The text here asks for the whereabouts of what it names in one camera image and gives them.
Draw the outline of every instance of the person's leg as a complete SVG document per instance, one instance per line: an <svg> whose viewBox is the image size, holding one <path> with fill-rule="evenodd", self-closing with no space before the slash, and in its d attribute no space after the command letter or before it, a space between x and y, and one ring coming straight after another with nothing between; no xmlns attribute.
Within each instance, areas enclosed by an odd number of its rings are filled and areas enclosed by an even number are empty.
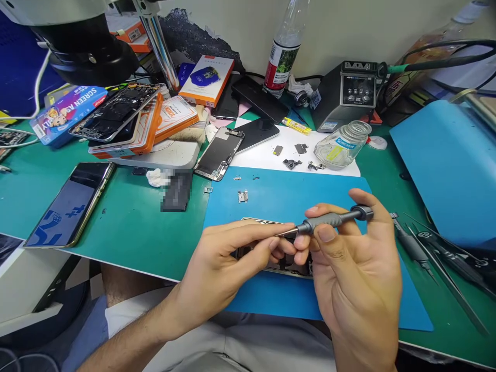
<svg viewBox="0 0 496 372"><path fill-rule="evenodd" d="M107 307L164 287L164 279L117 266L101 264Z"/></svg>

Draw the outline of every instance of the phone display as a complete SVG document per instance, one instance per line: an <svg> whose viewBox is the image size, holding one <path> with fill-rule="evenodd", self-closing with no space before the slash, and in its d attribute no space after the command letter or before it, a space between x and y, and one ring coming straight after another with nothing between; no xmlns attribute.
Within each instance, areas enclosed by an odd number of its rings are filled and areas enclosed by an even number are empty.
<svg viewBox="0 0 496 372"><path fill-rule="evenodd" d="M24 246L74 246L114 168L114 163L79 163Z"/></svg>
<svg viewBox="0 0 496 372"><path fill-rule="evenodd" d="M212 115L217 119L236 120L239 112L239 100L233 97L233 84L241 79L241 75L231 74L227 80L226 87L217 103L212 109Z"/></svg>
<svg viewBox="0 0 496 372"><path fill-rule="evenodd" d="M159 92L160 86L131 83L69 130L76 137L108 143Z"/></svg>
<svg viewBox="0 0 496 372"><path fill-rule="evenodd" d="M212 142L193 168L194 173L213 181L220 181L243 138L243 132L226 127L219 128Z"/></svg>
<svg viewBox="0 0 496 372"><path fill-rule="evenodd" d="M235 96L244 98L258 115L271 119L274 124L280 123L288 116L289 108L248 76L232 86Z"/></svg>
<svg viewBox="0 0 496 372"><path fill-rule="evenodd" d="M262 142L268 141L279 135L279 128L271 119L257 119L236 128L244 133L244 139L236 153L241 153Z"/></svg>

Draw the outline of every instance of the screwdriver handle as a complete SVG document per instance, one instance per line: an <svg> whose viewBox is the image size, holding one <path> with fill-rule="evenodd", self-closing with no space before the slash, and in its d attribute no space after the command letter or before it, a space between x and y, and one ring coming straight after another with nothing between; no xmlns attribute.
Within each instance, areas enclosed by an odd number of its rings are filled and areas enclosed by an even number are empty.
<svg viewBox="0 0 496 372"><path fill-rule="evenodd" d="M346 212L342 214L338 213L327 213L320 217L309 218L303 221L303 224L300 225L302 227L302 231L300 233L304 234L313 234L314 229L321 224L331 225L332 227L338 227L344 224L347 221L351 221L357 219L359 221L370 221L374 213L372 212L372 208L364 205L356 205L351 208L351 212Z"/></svg>
<svg viewBox="0 0 496 372"><path fill-rule="evenodd" d="M424 250L420 247L413 236L398 234L397 237L412 260L420 262L429 260L429 257L427 257Z"/></svg>

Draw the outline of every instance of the smartphone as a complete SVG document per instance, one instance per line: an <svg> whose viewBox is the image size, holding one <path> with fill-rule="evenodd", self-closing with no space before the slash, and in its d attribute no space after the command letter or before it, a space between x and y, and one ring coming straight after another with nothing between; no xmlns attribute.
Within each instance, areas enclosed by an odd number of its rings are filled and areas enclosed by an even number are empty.
<svg viewBox="0 0 496 372"><path fill-rule="evenodd" d="M114 168L114 163L79 163L26 240L24 247L74 246Z"/></svg>
<svg viewBox="0 0 496 372"><path fill-rule="evenodd" d="M243 132L226 127L219 128L212 142L198 159L193 172L212 181L220 181L243 138Z"/></svg>
<svg viewBox="0 0 496 372"><path fill-rule="evenodd" d="M231 74L212 115L217 119L236 120L239 113L239 100L233 96L233 84L241 79L241 75Z"/></svg>
<svg viewBox="0 0 496 372"><path fill-rule="evenodd" d="M131 83L71 128L69 134L108 143L150 103L159 89L158 85Z"/></svg>
<svg viewBox="0 0 496 372"><path fill-rule="evenodd" d="M253 220L264 225L280 223L280 222L255 219L251 217L244 217L243 220ZM296 234L292 234L285 238L289 240L291 243L294 243ZM236 259L240 259L248 252L250 252L252 249L253 248L248 246L240 247L237 250L235 250L234 257ZM297 265L294 260L295 260L294 256L285 254L284 257L281 258L278 263L269 262L267 266L265 266L264 270L275 272L277 274L296 276L304 279L313 279L312 256L311 255L308 256L308 260L305 262L304 265Z"/></svg>
<svg viewBox="0 0 496 372"><path fill-rule="evenodd" d="M244 133L243 142L236 153L249 150L252 147L268 141L279 135L279 128L272 123L271 119L257 119L236 128Z"/></svg>
<svg viewBox="0 0 496 372"><path fill-rule="evenodd" d="M141 112L139 112L117 135L108 143L98 142L98 141L88 141L88 147L93 148L93 150L99 150L106 147L112 147L116 145L127 145L133 143L138 134L138 129L140 128L139 121L141 120Z"/></svg>
<svg viewBox="0 0 496 372"><path fill-rule="evenodd" d="M271 119L274 124L280 123L288 116L289 108L248 76L244 76L232 86L235 96L244 98L253 111L261 117Z"/></svg>

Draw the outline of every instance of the screen protector box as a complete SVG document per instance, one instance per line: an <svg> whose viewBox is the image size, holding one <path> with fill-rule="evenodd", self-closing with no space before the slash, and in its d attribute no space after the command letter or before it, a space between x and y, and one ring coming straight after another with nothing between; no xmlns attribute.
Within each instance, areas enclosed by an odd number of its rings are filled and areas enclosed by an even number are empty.
<svg viewBox="0 0 496 372"><path fill-rule="evenodd" d="M201 56L179 95L190 103L217 106L233 66L230 58Z"/></svg>
<svg viewBox="0 0 496 372"><path fill-rule="evenodd" d="M78 86L43 110L30 125L44 145L59 148L74 137L68 131L89 115L106 98L107 90Z"/></svg>

